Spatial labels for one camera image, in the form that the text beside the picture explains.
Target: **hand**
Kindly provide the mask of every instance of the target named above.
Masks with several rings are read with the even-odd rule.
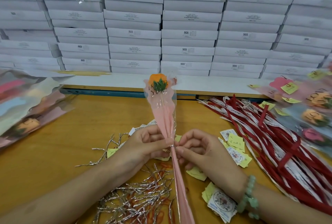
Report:
[[[144,127],[137,130],[126,143],[107,159],[117,170],[117,180],[114,187],[122,185],[134,176],[142,166],[150,159],[169,157],[169,153],[163,151],[167,149],[174,140],[164,139],[157,125]]]
[[[175,150],[180,164],[188,163],[187,170],[196,165],[230,197],[241,200],[247,176],[217,137],[201,130],[190,130],[181,137],[179,145]]]

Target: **wooden table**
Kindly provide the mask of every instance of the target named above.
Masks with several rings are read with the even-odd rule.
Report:
[[[74,166],[98,160],[101,153],[91,148],[105,148],[113,133],[129,132],[132,127],[153,119],[147,100],[141,98],[79,95],[72,103],[74,110],[0,153],[0,214],[52,191],[89,169]],[[220,136],[220,131],[233,128],[197,101],[178,100],[176,117],[178,135],[199,128]],[[278,191],[254,160],[244,172]],[[201,197],[210,180],[197,180],[185,171],[182,174],[196,223],[222,223]],[[91,223],[94,215],[92,207],[79,223]],[[247,214],[236,214],[231,222],[254,223]]]

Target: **green bracelet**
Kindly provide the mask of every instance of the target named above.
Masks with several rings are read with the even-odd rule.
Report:
[[[252,195],[251,195],[252,190],[254,189],[255,181],[256,181],[256,177],[250,175],[249,176],[249,182],[248,182],[248,186],[247,186],[246,192],[244,193],[244,196],[243,196],[241,202],[237,205],[237,211],[239,213],[243,213],[243,211],[246,208],[248,202],[249,202],[249,204],[250,204],[250,206],[252,208],[254,208],[255,210],[257,210],[257,208],[258,208],[258,201],[257,201],[256,198],[253,198]],[[256,214],[256,213],[251,213],[250,212],[249,213],[249,217],[252,218],[252,219],[259,220],[259,215]]]

